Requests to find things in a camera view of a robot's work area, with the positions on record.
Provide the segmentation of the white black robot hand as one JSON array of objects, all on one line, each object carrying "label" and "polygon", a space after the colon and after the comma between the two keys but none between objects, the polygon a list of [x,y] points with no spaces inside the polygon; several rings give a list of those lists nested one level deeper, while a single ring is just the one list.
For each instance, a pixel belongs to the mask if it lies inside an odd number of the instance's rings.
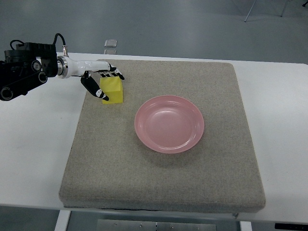
[{"label": "white black robot hand", "polygon": [[58,56],[58,77],[80,77],[81,84],[86,90],[99,99],[108,101],[109,97],[103,92],[91,74],[97,73],[102,77],[119,77],[124,80],[122,73],[106,61],[75,61],[67,56]]}]

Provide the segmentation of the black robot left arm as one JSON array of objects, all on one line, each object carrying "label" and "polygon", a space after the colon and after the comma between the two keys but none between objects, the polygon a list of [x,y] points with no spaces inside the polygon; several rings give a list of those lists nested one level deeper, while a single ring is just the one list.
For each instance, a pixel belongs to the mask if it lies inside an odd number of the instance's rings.
[{"label": "black robot left arm", "polygon": [[57,39],[63,42],[63,53],[67,55],[66,42],[57,33],[52,44],[22,42],[14,39],[10,50],[6,50],[5,60],[0,62],[0,99],[10,101],[43,84],[50,77],[62,75],[67,65],[60,61],[56,53]]}]

